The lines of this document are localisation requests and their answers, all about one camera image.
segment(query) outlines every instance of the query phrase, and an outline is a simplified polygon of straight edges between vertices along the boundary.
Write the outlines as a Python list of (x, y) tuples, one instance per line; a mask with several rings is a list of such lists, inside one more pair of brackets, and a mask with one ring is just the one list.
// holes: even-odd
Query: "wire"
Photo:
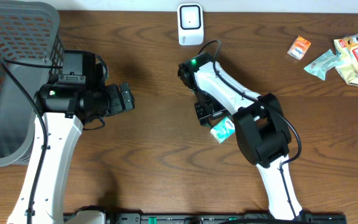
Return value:
[(102, 123), (102, 125), (100, 125), (99, 127), (96, 127), (96, 128), (83, 128), (82, 130), (84, 130), (84, 131), (93, 131), (93, 130), (104, 128), (105, 125), (106, 125), (106, 122), (104, 121), (103, 117), (100, 116), (100, 115), (97, 115), (97, 117), (99, 118), (100, 123)]
[(27, 67), (34, 67), (34, 68), (56, 68), (56, 69), (62, 69), (63, 66), (53, 66), (53, 65), (34, 65), (34, 64), (30, 64), (30, 63), (23, 63), (23, 62), (17, 62), (17, 61), (12, 61), (12, 60), (4, 60), (6, 63), (13, 63), (16, 65), (23, 65), (23, 66), (27, 66)]
[(40, 121), (42, 133), (44, 135), (44, 143), (42, 144), (42, 148), (41, 148), (42, 152), (41, 152), (40, 160), (38, 162), (37, 170), (35, 171), (34, 181), (32, 183), (30, 197), (29, 197), (29, 206), (26, 211), (27, 212), (27, 224), (31, 224), (32, 223), (32, 213), (33, 213), (32, 205), (34, 202), (35, 190), (37, 189), (37, 184), (38, 184), (38, 180), (40, 177), (42, 164), (44, 163), (45, 153), (47, 152), (47, 149), (48, 149), (48, 133), (47, 133), (47, 128), (45, 126), (45, 122), (43, 121), (41, 114), (38, 111), (37, 106), (34, 103), (34, 100), (31, 98), (29, 93), (24, 89), (24, 87), (20, 84), (20, 82), (15, 78), (15, 76), (11, 73), (11, 71), (9, 71), (9, 69), (6, 67), (6, 65), (3, 62), (0, 62), (0, 63), (3, 67), (3, 69), (5, 70), (6, 74), (9, 76), (9, 78), (12, 79), (12, 81), (20, 89), (20, 91), (23, 93), (23, 95), (27, 98), (31, 107), (33, 107), (34, 112)]
[(292, 221), (292, 220), (263, 220), (259, 218), (246, 218), (242, 220), (230, 220), (220, 224), (247, 224), (247, 223), (264, 223), (264, 224), (310, 224), (310, 222)]
[(302, 153), (302, 142), (301, 142), (301, 139), (299, 137), (299, 134), (298, 132), (296, 131), (296, 129), (294, 128), (294, 126), (289, 122), (289, 120), (287, 120), (284, 115), (282, 115), (282, 113), (277, 110), (276, 108), (274, 108), (273, 106), (270, 106), (270, 105), (267, 105), (263, 102), (260, 102), (258, 100), (255, 100), (253, 99), (252, 97), (249, 97), (246, 95), (245, 92), (242, 92), (240, 90), (238, 90), (237, 88), (235, 88), (232, 84), (230, 84), (228, 81), (226, 81), (222, 76), (221, 74), (219, 73), (219, 71), (216, 70), (216, 58), (218, 57), (219, 55), (219, 49), (221, 48), (221, 44), (222, 42), (220, 40), (212, 40), (212, 41), (209, 41), (208, 43), (206, 43), (202, 48), (201, 50), (198, 52), (198, 54), (200, 54), (205, 47), (207, 47), (209, 44), (212, 44), (212, 43), (215, 43), (217, 42), (218, 43), (218, 47), (216, 48), (216, 51), (215, 51), (215, 55), (214, 55), (214, 58), (213, 58), (213, 69), (214, 69), (214, 72), (216, 74), (217, 77), (219, 77), (219, 79), (222, 80), (222, 82), (224, 84), (226, 84), (228, 87), (230, 87), (232, 90), (234, 90), (236, 93), (240, 94), (242, 97), (244, 97), (245, 99), (247, 100), (250, 100), (260, 106), (263, 106), (265, 109), (267, 109), (269, 112), (273, 112), (275, 115), (277, 115), (279, 118), (281, 118), (286, 124), (287, 126), (291, 129), (292, 133), (294, 134), (295, 138), (296, 138), (296, 142), (298, 143), (298, 151), (296, 152), (295, 156), (293, 156), (292, 158), (286, 160), (286, 161), (283, 161), (280, 163), (280, 173), (281, 173), (281, 176), (282, 176), (282, 179), (283, 179), (283, 183), (284, 183), (284, 189), (285, 189), (285, 193), (287, 194), (287, 198), (288, 198), (288, 203), (290, 204), (290, 207), (291, 207), (291, 211), (292, 211), (292, 214), (294, 216), (294, 218), (296, 218), (296, 213), (295, 213), (295, 210), (293, 208), (293, 205), (292, 205), (292, 202), (291, 202), (291, 198), (290, 198), (290, 194), (288, 192), (288, 187), (287, 187), (287, 183), (285, 181), (285, 177), (284, 177), (284, 170), (283, 170), (283, 165), (284, 164), (287, 164), (289, 162), (293, 162), (294, 160), (296, 160), (297, 158), (300, 157), (301, 153)]

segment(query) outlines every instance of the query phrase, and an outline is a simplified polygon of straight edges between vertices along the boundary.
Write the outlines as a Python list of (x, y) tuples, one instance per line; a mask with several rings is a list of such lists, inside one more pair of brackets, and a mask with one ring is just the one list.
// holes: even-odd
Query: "plastic basket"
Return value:
[[(0, 60), (62, 66), (59, 22), (58, 12), (48, 4), (0, 1)], [(16, 64), (9, 69), (31, 96), (62, 72)], [(28, 162), (34, 119), (30, 104), (0, 65), (0, 166)]]

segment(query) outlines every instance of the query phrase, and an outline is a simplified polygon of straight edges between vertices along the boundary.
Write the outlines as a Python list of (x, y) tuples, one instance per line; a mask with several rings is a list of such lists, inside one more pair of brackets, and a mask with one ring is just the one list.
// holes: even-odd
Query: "small green package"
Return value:
[(304, 69), (308, 73), (316, 75), (317, 77), (325, 81), (327, 71), (335, 66), (342, 64), (343, 62), (340, 61), (339, 57), (337, 55), (334, 55), (333, 51), (329, 49), (327, 52), (322, 54), (322, 56), (318, 57), (308, 66), (306, 66)]
[(211, 129), (210, 133), (219, 143), (222, 143), (235, 131), (234, 123), (228, 117), (225, 117)]

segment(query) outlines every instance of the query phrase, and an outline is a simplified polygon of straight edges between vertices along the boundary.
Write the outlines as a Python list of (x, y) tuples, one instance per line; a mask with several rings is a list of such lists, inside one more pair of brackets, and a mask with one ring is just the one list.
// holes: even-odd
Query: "wooden table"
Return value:
[[(84, 205), (144, 213), (268, 209), (262, 179), (236, 138), (218, 144), (198, 123), (195, 96), (178, 79), (177, 65), (200, 47), (178, 44), (176, 13), (60, 15), (66, 49), (102, 55), (108, 84), (129, 82), (136, 105), (80, 137), (65, 212)], [(358, 34), (358, 15), (208, 12), (204, 24), (205, 41), (223, 41), (218, 60), (225, 71), (251, 90), (275, 94), (297, 128), (303, 153), (290, 170), (303, 208), (343, 212), (358, 223), (358, 87), (346, 85), (335, 69), (325, 82), (303, 70), (334, 50), (334, 39)], [(287, 55), (298, 35), (312, 43), (300, 61)], [(295, 142), (290, 151), (296, 152)], [(0, 168), (0, 223), (14, 208), (25, 171)]]

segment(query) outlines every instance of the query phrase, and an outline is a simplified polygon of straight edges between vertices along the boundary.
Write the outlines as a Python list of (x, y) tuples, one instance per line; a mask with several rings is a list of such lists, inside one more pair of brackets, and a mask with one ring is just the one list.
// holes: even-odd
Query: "snack bag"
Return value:
[(348, 85), (358, 86), (358, 35), (334, 40), (337, 56), (344, 62), (335, 69)]
[(292, 43), (287, 53), (292, 57), (301, 60), (303, 56), (305, 56), (305, 53), (309, 49), (310, 45), (311, 42), (301, 36), (298, 36), (298, 38), (296, 38), (296, 40)]
[(304, 69), (308, 73), (316, 75), (317, 77), (325, 81), (328, 70), (342, 64), (343, 62), (340, 61), (338, 56), (334, 55), (333, 51), (329, 49), (327, 52), (322, 54), (322, 56), (318, 57), (308, 66), (306, 66)]

